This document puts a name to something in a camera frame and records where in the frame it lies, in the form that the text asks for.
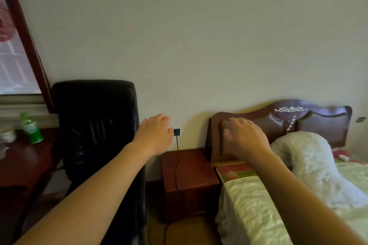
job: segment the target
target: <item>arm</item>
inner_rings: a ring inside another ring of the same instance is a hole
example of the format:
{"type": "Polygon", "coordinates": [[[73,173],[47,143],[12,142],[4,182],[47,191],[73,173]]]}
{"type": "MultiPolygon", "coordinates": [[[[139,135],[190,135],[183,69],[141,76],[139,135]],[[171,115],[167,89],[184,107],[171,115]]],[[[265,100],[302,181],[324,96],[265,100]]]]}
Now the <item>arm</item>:
{"type": "Polygon", "coordinates": [[[311,192],[276,156],[260,127],[231,118],[227,141],[236,157],[251,164],[272,198],[293,244],[354,244],[365,242],[311,192]]]}
{"type": "Polygon", "coordinates": [[[134,140],[60,202],[16,245],[100,244],[130,184],[147,160],[169,149],[170,117],[145,119],[134,140]]]}

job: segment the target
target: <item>window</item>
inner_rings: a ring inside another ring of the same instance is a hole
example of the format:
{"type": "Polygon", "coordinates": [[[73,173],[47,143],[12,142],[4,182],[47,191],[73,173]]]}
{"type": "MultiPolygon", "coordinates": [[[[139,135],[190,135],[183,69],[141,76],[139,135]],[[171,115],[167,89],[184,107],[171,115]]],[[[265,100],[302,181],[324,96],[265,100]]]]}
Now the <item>window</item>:
{"type": "Polygon", "coordinates": [[[50,85],[19,0],[0,0],[0,95],[42,94],[54,111],[50,85]]]}

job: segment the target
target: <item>bottle label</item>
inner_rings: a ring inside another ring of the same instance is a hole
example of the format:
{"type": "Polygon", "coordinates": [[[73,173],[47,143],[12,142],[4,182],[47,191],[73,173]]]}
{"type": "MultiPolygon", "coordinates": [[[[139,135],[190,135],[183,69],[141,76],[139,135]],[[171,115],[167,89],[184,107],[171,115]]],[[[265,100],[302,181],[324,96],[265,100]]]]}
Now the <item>bottle label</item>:
{"type": "Polygon", "coordinates": [[[36,124],[36,122],[33,122],[32,124],[28,124],[28,125],[23,126],[23,130],[27,134],[33,134],[35,131],[37,131],[37,124],[36,124]]]}

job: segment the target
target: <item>mattress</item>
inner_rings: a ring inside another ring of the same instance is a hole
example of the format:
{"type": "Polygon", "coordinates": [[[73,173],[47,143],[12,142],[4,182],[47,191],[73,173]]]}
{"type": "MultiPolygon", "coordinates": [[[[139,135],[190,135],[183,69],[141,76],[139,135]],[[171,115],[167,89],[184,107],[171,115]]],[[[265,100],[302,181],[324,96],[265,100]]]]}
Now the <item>mattress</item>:
{"type": "MultiPolygon", "coordinates": [[[[336,162],[340,174],[368,195],[368,165],[336,162]]],[[[224,183],[216,216],[223,245],[292,245],[276,207],[251,167],[241,163],[217,170],[224,183]]],[[[368,207],[335,212],[368,241],[368,207]]]]}

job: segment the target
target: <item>wooden headboard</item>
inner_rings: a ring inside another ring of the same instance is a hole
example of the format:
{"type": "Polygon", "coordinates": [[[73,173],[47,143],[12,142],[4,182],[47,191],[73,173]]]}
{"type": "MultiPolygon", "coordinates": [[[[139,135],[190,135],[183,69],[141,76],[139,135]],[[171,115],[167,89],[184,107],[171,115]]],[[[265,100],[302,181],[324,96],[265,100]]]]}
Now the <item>wooden headboard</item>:
{"type": "Polygon", "coordinates": [[[324,137],[331,148],[343,147],[352,117],[352,108],[324,108],[303,100],[282,100],[249,113],[219,112],[209,119],[205,152],[212,164],[236,158],[226,149],[223,130],[230,117],[243,117],[260,126],[269,142],[289,132],[308,131],[324,137]]]}

